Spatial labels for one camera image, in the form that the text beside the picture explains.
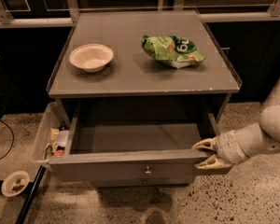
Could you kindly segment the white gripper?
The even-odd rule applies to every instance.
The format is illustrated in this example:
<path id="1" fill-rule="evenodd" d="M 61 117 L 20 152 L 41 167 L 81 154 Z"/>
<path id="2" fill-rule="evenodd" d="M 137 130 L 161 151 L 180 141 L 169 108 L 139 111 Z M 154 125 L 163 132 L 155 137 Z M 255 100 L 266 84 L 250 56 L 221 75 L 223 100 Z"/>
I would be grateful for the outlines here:
<path id="1" fill-rule="evenodd" d="M 192 147 L 217 151 L 216 155 L 212 155 L 205 161 L 195 164 L 195 167 L 199 170 L 230 168 L 234 164 L 248 160 L 235 130 L 222 133 L 217 138 L 206 138 L 194 144 Z"/>

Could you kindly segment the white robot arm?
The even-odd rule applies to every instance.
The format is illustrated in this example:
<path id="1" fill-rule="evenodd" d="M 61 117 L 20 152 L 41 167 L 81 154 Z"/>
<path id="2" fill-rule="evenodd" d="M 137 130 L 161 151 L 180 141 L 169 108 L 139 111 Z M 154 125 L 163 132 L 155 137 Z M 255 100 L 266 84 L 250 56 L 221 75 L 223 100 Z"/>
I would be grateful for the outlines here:
<path id="1" fill-rule="evenodd" d="M 280 152 L 280 78 L 263 106 L 259 122 L 196 143 L 193 148 L 212 150 L 214 154 L 195 167 L 200 170 L 229 168 L 259 154 Z"/>

